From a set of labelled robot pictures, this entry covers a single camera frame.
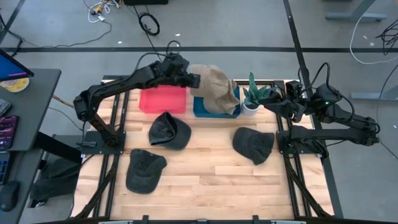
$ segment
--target desk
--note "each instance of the desk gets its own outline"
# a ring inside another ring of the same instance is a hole
[[[0,98],[12,103],[12,109],[8,114],[19,116],[13,146],[8,149],[14,160],[8,180],[17,180],[20,183],[19,202],[12,211],[0,212],[1,223],[19,223],[44,151],[62,156],[63,153],[59,154],[54,150],[62,150],[64,147],[65,154],[69,152],[74,155],[68,155],[69,159],[81,162],[80,153],[77,150],[39,132],[61,71],[57,69],[32,69],[32,71],[35,75],[30,79],[29,86],[24,91],[10,93],[0,88]],[[55,147],[46,147],[46,144],[53,143],[56,144]]]
[[[150,220],[250,220],[253,215],[259,215],[260,219],[293,218],[284,160],[276,142],[268,160],[258,166],[232,148],[233,134],[239,127],[276,132],[274,113],[260,108],[253,117],[197,118],[192,111],[193,97],[188,93],[186,113],[173,115],[190,125],[192,136],[186,149],[171,151],[149,144],[148,131],[158,114],[144,114],[138,108],[139,98],[140,90],[130,91],[126,147],[119,161],[111,220],[141,220],[143,215],[149,215]],[[123,95],[119,100],[122,105]],[[106,122],[110,120],[113,101],[113,97],[107,98],[99,107],[98,114]],[[304,117],[298,125],[311,128],[310,117]],[[148,195],[135,194],[126,188],[129,155],[135,148],[162,155],[167,160],[157,188]],[[82,210],[97,189],[102,158],[94,156],[82,167],[72,216]],[[333,214],[320,158],[314,154],[302,154],[300,158],[307,188]],[[298,188],[296,194],[303,215]]]

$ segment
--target cable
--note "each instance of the cable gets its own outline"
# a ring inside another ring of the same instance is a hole
[[[378,61],[378,62],[363,62],[361,60],[359,60],[358,58],[355,57],[354,53],[353,53],[353,49],[352,49],[352,44],[353,44],[353,40],[354,40],[354,35],[355,35],[355,31],[356,31],[356,27],[358,26],[359,22],[361,21],[362,17],[366,14],[366,12],[364,12],[364,14],[362,14],[362,16],[358,19],[358,21],[356,22],[355,26],[354,26],[354,31],[353,31],[353,35],[351,36],[351,41],[349,42],[349,51],[351,52],[351,55],[355,58],[355,60],[361,64],[364,65],[374,65],[377,63],[385,63],[385,62],[391,62],[395,59],[398,58],[398,56],[390,59],[390,60],[384,60],[384,61]]]
[[[131,12],[131,13],[133,13],[133,11],[128,7],[128,6],[126,6],[127,7],[127,9]],[[138,18],[138,23],[140,24],[140,26],[141,26],[141,29],[145,32],[145,34],[146,34],[146,36],[147,36],[147,38],[148,38],[148,40],[149,40],[149,43],[150,43],[150,45],[152,46],[152,48],[154,49],[154,52],[155,53],[157,53],[157,51],[156,51],[156,48],[155,48],[155,46],[154,46],[154,44],[152,43],[152,41],[151,41],[151,39],[150,39],[150,37],[149,37],[149,33],[150,33],[150,28],[148,28],[147,27],[147,25],[146,24],[144,24],[144,23],[142,23],[142,17],[140,16],[140,15],[142,15],[143,13],[146,13],[146,12],[142,12],[141,14],[138,14],[138,11],[137,11],[137,8],[136,8],[136,6],[133,6],[134,7],[134,10],[135,10],[135,16],[137,16],[137,18]],[[148,11],[148,13],[146,13],[146,14],[148,14],[149,15],[149,17],[151,17],[152,18],[152,20],[156,23],[156,25],[157,25],[157,33],[159,34],[159,32],[160,32],[160,26],[159,26],[159,23],[157,22],[157,20],[156,20],[156,18],[154,17],[154,16],[152,16],[150,13],[149,13],[149,10],[148,10],[148,7],[146,6],[146,8],[147,8],[147,11]]]
[[[391,30],[398,30],[396,28],[396,26],[398,26],[398,20],[396,20],[395,22],[393,22],[391,25],[389,25],[382,34],[378,35],[376,38],[381,38],[381,40],[383,41],[383,54],[387,55],[390,53],[392,47],[394,46],[394,44],[396,43],[397,39],[398,39],[398,32],[390,35],[387,34],[388,32],[390,32]]]
[[[101,19],[99,19],[99,18],[98,18],[97,20],[95,20],[95,21],[92,21],[92,20],[90,19],[90,17],[92,16],[91,13],[94,11],[94,10],[93,10],[94,6],[102,5],[102,4],[103,4],[102,8],[105,9],[105,12],[106,12],[107,14],[109,14],[109,13],[111,12],[111,9],[109,8],[109,6],[114,6],[114,5],[115,5],[115,4],[111,3],[111,2],[105,2],[104,0],[101,0],[99,3],[90,6],[90,7],[88,8],[88,22],[90,22],[90,23],[95,23],[95,22],[101,21]]]
[[[88,43],[94,42],[96,40],[100,40],[103,36],[105,36],[106,34],[108,34],[108,33],[110,33],[112,31],[112,24],[110,22],[106,22],[106,21],[102,21],[102,22],[109,25],[109,30],[106,31],[105,33],[103,33],[101,36],[95,38],[95,39],[87,40],[86,42],[80,42],[80,43],[75,43],[75,44],[71,44],[71,45],[65,45],[65,44],[59,44],[59,45],[56,45],[56,46],[46,45],[46,46],[39,47],[39,48],[73,47],[73,46],[76,46],[76,45],[88,44]]]
[[[300,83],[303,83],[303,82],[301,81],[300,74],[301,74],[301,68],[298,68],[297,77],[298,77],[298,80],[300,81]]]
[[[88,40],[88,41],[86,41],[86,42],[79,42],[79,43],[71,44],[71,45],[60,44],[60,45],[56,45],[56,46],[45,45],[45,46],[39,47],[38,45],[36,45],[36,44],[34,44],[34,43],[32,43],[32,42],[27,41],[25,38],[23,38],[23,37],[21,37],[20,35],[18,35],[18,34],[16,34],[16,33],[12,32],[11,30],[9,30],[9,28],[8,28],[8,27],[6,26],[6,24],[4,23],[4,20],[2,19],[1,15],[0,15],[0,21],[1,21],[2,25],[4,26],[4,28],[8,31],[8,33],[10,33],[11,35],[13,35],[14,37],[16,37],[16,38],[18,38],[18,39],[20,40],[19,43],[18,43],[18,45],[17,45],[17,47],[16,47],[16,51],[12,54],[12,57],[15,56],[15,55],[17,54],[17,52],[20,50],[21,45],[22,45],[23,42],[26,42],[26,43],[28,43],[28,44],[31,44],[31,45],[33,45],[33,46],[35,46],[35,47],[37,47],[37,48],[40,48],[40,49],[41,49],[41,48],[57,48],[57,47],[73,47],[73,46],[76,46],[76,45],[88,44],[88,43],[90,43],[90,42],[94,42],[94,41],[100,40],[103,36],[105,36],[106,34],[108,34],[108,33],[110,33],[110,32],[112,31],[112,24],[109,23],[109,22],[106,22],[106,21],[102,21],[102,22],[104,22],[104,23],[106,23],[106,24],[109,25],[109,31],[105,32],[104,34],[102,34],[102,35],[99,36],[98,38],[95,38],[95,39],[92,39],[92,40]]]
[[[390,75],[386,78],[386,80],[384,81],[383,87],[381,88],[380,95],[379,95],[379,98],[377,99],[377,103],[376,103],[376,123],[379,123],[379,102],[380,102],[380,99],[381,99],[381,95],[383,94],[384,87],[386,87],[386,84],[387,84],[388,80],[390,79],[390,77],[394,73],[394,71],[397,69],[397,67],[398,67],[398,64],[394,67],[394,69],[391,71]],[[398,157],[383,143],[383,141],[381,140],[380,133],[379,133],[379,140],[380,140],[380,144],[382,146],[384,146],[391,153],[393,158],[398,160]]]
[[[81,166],[83,166],[88,160],[90,160],[93,156],[95,156],[95,154],[92,154],[91,156],[87,157],[87,159],[85,159],[82,163]]]
[[[85,127],[86,127],[86,121],[83,122],[83,126],[81,127],[81,145],[83,145],[85,141]]]
[[[84,165],[87,161],[89,161],[93,156],[95,156],[95,154],[92,154],[91,156],[87,157],[87,159],[85,159],[85,160],[81,163],[80,168],[82,168],[83,165]],[[69,215],[68,215],[68,217],[67,217],[66,220],[68,220],[68,219],[70,218],[70,216],[72,215],[73,208],[75,207],[75,192],[74,192],[73,195],[72,195],[72,207],[70,208],[70,213],[69,213]]]
[[[326,147],[328,147],[328,146],[334,146],[334,145],[336,145],[336,144],[340,144],[340,143],[343,143],[343,142],[345,142],[345,141],[347,141],[347,140],[341,140],[341,141],[338,141],[338,142],[335,142],[335,143],[326,145]]]
[[[351,116],[344,122],[344,123],[348,123],[348,122],[350,122],[350,121],[353,120],[353,117],[354,117],[354,115],[355,115],[355,107],[354,107],[354,105],[352,104],[352,102],[351,102],[347,97],[345,97],[345,95],[341,94],[339,91],[336,91],[336,90],[334,90],[334,89],[332,89],[332,88],[330,87],[330,85],[329,85],[329,79],[330,79],[330,64],[329,64],[328,62],[324,62],[324,63],[321,65],[321,67],[320,67],[320,68],[318,69],[318,71],[317,71],[317,74],[315,75],[314,79],[312,80],[310,86],[309,86],[308,88],[304,89],[302,93],[305,93],[306,91],[308,91],[309,89],[312,88],[313,84],[314,84],[315,81],[317,80],[317,78],[318,78],[318,76],[319,76],[319,74],[320,74],[320,72],[322,71],[322,69],[323,69],[324,66],[326,66],[326,87],[327,87],[332,93],[334,93],[336,96],[341,96],[344,100],[346,100],[346,101],[348,102],[348,104],[349,104],[350,107],[351,107]],[[298,78],[300,78],[300,69],[298,70]]]
[[[82,129],[79,128],[79,126],[77,126],[77,124],[75,122],[73,122],[73,120],[68,115],[66,115],[64,112],[62,112],[62,111],[60,111],[58,109],[52,108],[52,107],[49,107],[49,109],[58,111],[59,113],[63,114],[64,116],[66,116],[76,126],[76,128],[78,128],[80,131],[82,131]]]
[[[55,99],[55,100],[57,100],[58,102],[64,104],[64,105],[67,105],[67,106],[69,106],[69,107],[75,109],[75,106],[74,106],[73,104],[71,104],[71,103],[69,103],[69,102],[67,102],[67,101],[65,101],[65,100],[63,100],[63,99],[57,97],[56,95],[52,95],[52,98]]]
[[[9,30],[9,28],[6,25],[6,23],[4,22],[4,19],[2,18],[1,14],[0,14],[0,21],[1,21],[1,24],[3,25],[3,27],[4,27],[4,30],[6,30],[6,32],[8,32],[9,34],[13,35],[15,38],[19,39],[17,47],[16,47],[14,53],[12,53],[12,55],[11,55],[11,57],[14,57],[15,55],[17,55],[17,53],[19,52],[19,50],[21,48],[21,45],[23,43],[23,38],[21,36],[15,34],[15,33],[13,33],[11,30]]]
[[[169,47],[170,47],[170,44],[172,44],[172,43],[176,43],[176,44],[177,44],[177,47],[181,47],[180,42],[178,42],[178,41],[176,41],[176,40],[170,41],[170,42],[167,44],[167,47],[166,47],[166,54],[167,54],[167,55],[169,54]]]

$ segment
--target monitor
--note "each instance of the monitor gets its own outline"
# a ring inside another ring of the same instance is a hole
[[[33,76],[33,72],[0,49],[0,82]]]

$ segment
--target potted plant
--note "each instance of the potted plant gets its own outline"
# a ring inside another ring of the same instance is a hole
[[[256,82],[254,82],[254,75],[249,75],[249,90],[243,88],[245,99],[241,105],[241,113],[244,115],[252,116],[257,113],[259,109],[259,100],[269,97],[271,88],[266,86],[258,89]]]

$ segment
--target blue container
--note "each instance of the blue container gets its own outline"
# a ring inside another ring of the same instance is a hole
[[[241,97],[239,94],[239,86],[234,91],[235,96],[239,101]],[[203,105],[203,97],[193,97],[193,114],[198,118],[236,118],[241,113],[241,104],[236,105],[233,114],[212,114],[207,112],[205,105]]]

